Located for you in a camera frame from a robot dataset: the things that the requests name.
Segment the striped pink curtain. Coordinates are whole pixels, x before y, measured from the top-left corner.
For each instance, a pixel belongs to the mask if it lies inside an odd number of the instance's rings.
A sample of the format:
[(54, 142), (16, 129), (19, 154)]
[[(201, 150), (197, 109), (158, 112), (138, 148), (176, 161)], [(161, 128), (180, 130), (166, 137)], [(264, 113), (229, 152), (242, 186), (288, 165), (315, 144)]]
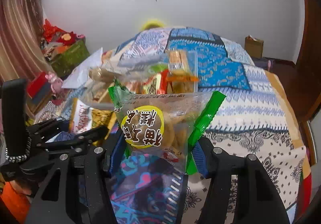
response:
[(1, 82), (32, 81), (52, 71), (41, 51), (42, 35), (41, 0), (1, 0)]

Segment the white pillow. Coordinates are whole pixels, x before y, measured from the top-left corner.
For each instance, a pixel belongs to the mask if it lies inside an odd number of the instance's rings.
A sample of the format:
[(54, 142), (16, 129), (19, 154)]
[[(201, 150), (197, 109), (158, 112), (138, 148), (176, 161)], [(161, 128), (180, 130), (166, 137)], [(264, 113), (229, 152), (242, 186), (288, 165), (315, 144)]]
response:
[(84, 85), (89, 79), (89, 70), (102, 64), (103, 48), (98, 49), (78, 65), (63, 81), (63, 89), (77, 89)]

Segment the brown wooden door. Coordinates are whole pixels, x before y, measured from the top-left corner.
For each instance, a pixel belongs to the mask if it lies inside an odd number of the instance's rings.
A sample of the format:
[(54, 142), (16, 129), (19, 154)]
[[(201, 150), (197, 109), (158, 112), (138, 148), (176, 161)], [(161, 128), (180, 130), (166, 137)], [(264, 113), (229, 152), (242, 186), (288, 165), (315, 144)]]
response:
[(305, 22), (297, 70), (303, 78), (298, 97), (299, 121), (307, 121), (320, 107), (320, 0), (304, 0)]

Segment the green edged pastry bag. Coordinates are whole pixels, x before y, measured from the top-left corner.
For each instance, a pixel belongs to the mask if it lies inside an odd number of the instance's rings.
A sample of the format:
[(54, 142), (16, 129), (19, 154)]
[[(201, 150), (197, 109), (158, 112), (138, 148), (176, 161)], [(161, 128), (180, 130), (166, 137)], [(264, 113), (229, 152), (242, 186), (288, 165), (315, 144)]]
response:
[(125, 156), (149, 154), (179, 172), (197, 172), (192, 150), (226, 96), (219, 92), (135, 94), (119, 80), (108, 89), (127, 147)]

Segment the brown biscuit roll pack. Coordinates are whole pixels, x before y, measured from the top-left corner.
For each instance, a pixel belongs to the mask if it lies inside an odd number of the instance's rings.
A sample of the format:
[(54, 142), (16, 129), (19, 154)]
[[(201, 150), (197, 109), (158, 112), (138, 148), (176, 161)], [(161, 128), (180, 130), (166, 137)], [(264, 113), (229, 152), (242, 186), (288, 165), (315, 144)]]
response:
[(104, 83), (112, 83), (115, 78), (118, 78), (120, 74), (112, 71), (108, 71), (105, 68), (95, 67), (89, 70), (89, 77), (93, 81), (100, 81)]

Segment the yellow white snack bag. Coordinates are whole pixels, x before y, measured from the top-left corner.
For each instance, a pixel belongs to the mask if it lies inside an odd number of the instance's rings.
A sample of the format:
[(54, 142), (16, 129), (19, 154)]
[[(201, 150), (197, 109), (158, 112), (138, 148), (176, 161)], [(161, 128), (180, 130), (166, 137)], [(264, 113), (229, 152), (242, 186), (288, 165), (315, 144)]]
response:
[(99, 110), (84, 104), (78, 98), (73, 99), (69, 120), (70, 133), (80, 134), (99, 126), (106, 126), (108, 128), (106, 136), (93, 143), (95, 146), (99, 146), (107, 139), (115, 123), (116, 115), (113, 111)]

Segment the patchwork blue quilt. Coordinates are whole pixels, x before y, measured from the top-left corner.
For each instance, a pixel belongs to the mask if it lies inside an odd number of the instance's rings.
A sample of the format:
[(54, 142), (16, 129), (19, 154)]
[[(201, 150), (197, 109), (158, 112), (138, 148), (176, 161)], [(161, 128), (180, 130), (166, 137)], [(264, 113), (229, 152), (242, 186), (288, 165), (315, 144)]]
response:
[[(114, 49), (110, 61), (103, 62), (116, 66), (118, 61), (129, 61), (129, 58), (156, 57), (154, 54), (163, 54), (168, 44), (171, 48), (182, 46), (184, 50), (196, 51), (201, 77), (198, 91), (218, 90), (226, 95), (217, 115), (205, 131), (205, 137), (214, 146), (218, 145), (231, 155), (256, 155), (283, 201), (289, 222), (294, 223), (300, 186), (307, 182), (307, 199), (311, 196), (311, 170), (294, 111), (276, 75), (256, 67), (241, 45), (225, 38), (220, 39), (222, 43), (219, 43), (216, 34), (197, 28), (155, 28), (138, 33), (122, 43)], [(240, 68), (237, 75), (246, 76), (251, 90), (237, 86), (235, 80), (228, 84), (218, 83), (218, 88), (203, 87), (202, 80), (210, 76), (201, 75), (201, 72), (205, 72), (205, 65), (210, 66), (209, 61), (218, 63), (219, 55), (224, 56), (224, 62), (231, 61), (226, 63), (227, 68), (233, 71)], [(72, 90), (66, 97), (67, 101), (59, 106), (49, 101), (35, 115), (35, 123), (52, 118), (69, 119), (72, 98), (80, 97), (80, 93), (84, 92), (82, 85)], [(188, 178), (181, 223), (197, 223), (209, 184), (210, 180), (205, 180), (199, 173)], [(153, 202), (160, 202), (160, 206), (166, 207), (156, 212), (144, 208), (143, 199), (135, 206), (134, 194), (119, 193), (112, 201), (118, 222), (174, 223), (174, 220), (178, 220), (178, 209), (168, 199), (170, 197), (174, 200), (169, 191), (178, 191), (169, 184), (164, 185), (169, 188), (167, 198)]]

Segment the clear plastic storage box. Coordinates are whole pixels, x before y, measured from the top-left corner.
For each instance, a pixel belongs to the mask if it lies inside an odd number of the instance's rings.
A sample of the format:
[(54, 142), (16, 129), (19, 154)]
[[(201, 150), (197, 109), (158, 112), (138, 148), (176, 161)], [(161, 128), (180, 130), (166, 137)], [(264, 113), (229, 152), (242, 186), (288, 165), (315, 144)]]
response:
[(91, 68), (88, 84), (82, 97), (85, 104), (108, 109), (112, 106), (108, 88), (118, 80), (135, 94), (182, 94), (197, 92), (197, 54), (195, 51), (170, 51)]

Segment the pink plush toy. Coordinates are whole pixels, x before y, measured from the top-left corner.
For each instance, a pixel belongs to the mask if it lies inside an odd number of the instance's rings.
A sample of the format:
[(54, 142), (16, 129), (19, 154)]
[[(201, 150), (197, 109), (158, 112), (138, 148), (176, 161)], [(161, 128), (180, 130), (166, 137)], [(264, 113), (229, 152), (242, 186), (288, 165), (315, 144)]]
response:
[(48, 83), (51, 85), (51, 90), (54, 94), (60, 94), (62, 90), (63, 81), (55, 73), (49, 72), (46, 74), (45, 78), (48, 80)]

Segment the red and grey box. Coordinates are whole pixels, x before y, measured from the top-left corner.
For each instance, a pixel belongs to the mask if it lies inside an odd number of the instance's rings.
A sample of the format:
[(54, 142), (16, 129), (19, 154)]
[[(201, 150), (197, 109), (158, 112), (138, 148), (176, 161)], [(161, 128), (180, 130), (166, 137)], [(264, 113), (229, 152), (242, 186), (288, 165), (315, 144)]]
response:
[(39, 104), (45, 97), (51, 96), (52, 94), (51, 84), (46, 76), (46, 72), (41, 72), (27, 85), (27, 95), (34, 105)]

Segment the red noodle snack packet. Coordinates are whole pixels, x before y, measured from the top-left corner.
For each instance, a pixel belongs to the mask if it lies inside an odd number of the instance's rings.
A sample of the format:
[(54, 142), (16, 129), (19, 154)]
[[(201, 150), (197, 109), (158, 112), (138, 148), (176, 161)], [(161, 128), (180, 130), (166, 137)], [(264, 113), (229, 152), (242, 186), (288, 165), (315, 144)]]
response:
[(168, 92), (168, 69), (143, 80), (141, 83), (141, 93), (148, 95), (161, 95)]

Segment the green jelly cup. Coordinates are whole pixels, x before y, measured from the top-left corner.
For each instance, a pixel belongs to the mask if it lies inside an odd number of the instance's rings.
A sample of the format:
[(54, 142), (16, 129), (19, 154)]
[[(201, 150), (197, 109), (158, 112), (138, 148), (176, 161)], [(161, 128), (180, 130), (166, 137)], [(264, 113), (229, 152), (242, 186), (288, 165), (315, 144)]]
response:
[(168, 68), (168, 65), (166, 63), (155, 63), (155, 64), (151, 64), (148, 66), (147, 68), (147, 72), (150, 74), (154, 74), (154, 73), (160, 73), (164, 70), (166, 70)]

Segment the yellow round object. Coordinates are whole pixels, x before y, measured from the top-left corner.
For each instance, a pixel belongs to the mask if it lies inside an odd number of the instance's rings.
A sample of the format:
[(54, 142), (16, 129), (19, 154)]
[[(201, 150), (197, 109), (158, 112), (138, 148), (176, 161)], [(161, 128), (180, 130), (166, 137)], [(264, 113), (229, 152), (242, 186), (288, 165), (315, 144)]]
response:
[(164, 28), (165, 26), (164, 22), (158, 19), (149, 19), (142, 24), (140, 30), (145, 31), (153, 28)]

